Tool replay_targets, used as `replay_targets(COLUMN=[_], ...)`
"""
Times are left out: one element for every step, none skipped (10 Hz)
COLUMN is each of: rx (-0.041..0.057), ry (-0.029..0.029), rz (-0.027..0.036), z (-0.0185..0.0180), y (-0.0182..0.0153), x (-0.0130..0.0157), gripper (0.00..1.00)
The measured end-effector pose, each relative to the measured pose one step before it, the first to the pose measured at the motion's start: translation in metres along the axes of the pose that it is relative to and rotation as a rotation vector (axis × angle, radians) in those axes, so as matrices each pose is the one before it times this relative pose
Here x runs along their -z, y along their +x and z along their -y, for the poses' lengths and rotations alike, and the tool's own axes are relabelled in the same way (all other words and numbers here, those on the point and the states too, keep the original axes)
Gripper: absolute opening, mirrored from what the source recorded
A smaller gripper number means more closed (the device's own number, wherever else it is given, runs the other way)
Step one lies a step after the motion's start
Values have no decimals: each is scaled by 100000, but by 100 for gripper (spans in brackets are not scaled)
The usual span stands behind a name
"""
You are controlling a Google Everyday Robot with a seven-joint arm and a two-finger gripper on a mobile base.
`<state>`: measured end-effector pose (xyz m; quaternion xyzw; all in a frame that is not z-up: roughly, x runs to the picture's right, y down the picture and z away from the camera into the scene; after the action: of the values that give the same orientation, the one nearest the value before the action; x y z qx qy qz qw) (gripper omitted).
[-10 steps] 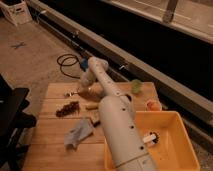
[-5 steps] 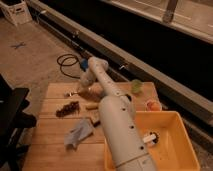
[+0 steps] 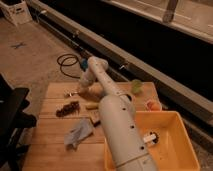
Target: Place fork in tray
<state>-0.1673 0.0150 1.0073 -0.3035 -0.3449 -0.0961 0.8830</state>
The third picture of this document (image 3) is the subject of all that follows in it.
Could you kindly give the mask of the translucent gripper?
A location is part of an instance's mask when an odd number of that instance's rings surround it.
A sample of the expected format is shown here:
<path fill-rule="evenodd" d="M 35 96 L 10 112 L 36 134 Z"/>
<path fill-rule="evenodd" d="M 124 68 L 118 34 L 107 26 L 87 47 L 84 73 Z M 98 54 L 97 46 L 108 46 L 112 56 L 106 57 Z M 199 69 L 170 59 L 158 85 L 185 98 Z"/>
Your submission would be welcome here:
<path fill-rule="evenodd" d="M 103 89 L 98 84 L 94 84 L 90 87 L 78 85 L 77 92 L 80 97 L 88 101 L 100 101 L 104 96 Z"/>

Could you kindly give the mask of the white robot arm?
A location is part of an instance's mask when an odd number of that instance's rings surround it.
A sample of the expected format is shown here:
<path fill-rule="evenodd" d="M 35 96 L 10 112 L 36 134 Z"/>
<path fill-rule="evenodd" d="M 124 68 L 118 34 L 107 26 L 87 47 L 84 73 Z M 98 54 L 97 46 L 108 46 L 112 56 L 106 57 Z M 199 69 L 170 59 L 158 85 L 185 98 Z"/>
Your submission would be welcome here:
<path fill-rule="evenodd" d="M 103 88 L 98 111 L 116 171 L 158 171 L 135 124 L 136 111 L 131 99 L 106 73 L 108 62 L 91 56 L 87 63 L 77 91 L 86 94 L 95 80 Z"/>

